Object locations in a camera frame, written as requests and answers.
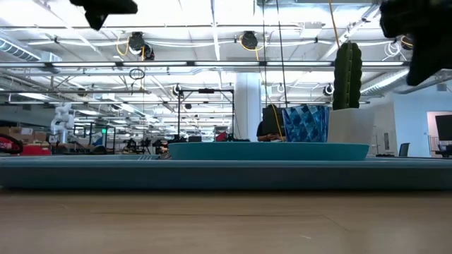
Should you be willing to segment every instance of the plant pot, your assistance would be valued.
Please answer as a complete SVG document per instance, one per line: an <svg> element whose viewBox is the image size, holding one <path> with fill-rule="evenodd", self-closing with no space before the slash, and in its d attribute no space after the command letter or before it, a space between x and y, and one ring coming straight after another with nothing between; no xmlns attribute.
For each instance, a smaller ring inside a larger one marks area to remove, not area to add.
<svg viewBox="0 0 452 254"><path fill-rule="evenodd" d="M371 145L374 113L368 109L341 109L330 112L328 143Z"/></svg>

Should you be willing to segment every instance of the table surface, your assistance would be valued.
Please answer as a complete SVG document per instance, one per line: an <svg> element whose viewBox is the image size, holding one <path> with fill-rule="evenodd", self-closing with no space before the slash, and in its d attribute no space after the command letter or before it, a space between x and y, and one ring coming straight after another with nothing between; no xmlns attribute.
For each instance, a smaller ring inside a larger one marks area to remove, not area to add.
<svg viewBox="0 0 452 254"><path fill-rule="evenodd" d="M0 191L2 254L452 253L452 193Z"/></svg>

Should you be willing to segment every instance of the cactus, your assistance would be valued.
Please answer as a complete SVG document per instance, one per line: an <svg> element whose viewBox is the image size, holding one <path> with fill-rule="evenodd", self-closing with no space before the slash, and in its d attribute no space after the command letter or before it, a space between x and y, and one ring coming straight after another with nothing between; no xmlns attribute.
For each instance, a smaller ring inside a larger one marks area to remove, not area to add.
<svg viewBox="0 0 452 254"><path fill-rule="evenodd" d="M333 110L359 108L361 50L356 43L342 44L334 61Z"/></svg>

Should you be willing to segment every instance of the blue geometric vase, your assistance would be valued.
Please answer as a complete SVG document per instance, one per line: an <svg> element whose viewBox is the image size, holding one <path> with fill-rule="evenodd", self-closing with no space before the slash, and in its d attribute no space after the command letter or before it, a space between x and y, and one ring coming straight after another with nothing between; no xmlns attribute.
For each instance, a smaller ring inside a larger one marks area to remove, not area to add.
<svg viewBox="0 0 452 254"><path fill-rule="evenodd" d="M330 107L302 105L283 109L287 142L326 143Z"/></svg>

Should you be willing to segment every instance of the black chair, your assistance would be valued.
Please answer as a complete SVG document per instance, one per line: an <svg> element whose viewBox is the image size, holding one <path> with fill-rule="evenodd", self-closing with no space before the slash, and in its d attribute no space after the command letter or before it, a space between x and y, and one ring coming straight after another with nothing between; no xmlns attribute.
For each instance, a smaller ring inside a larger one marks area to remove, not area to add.
<svg viewBox="0 0 452 254"><path fill-rule="evenodd" d="M410 147L409 143L403 143L400 145L400 150L398 151L399 157L408 157L408 148Z"/></svg>

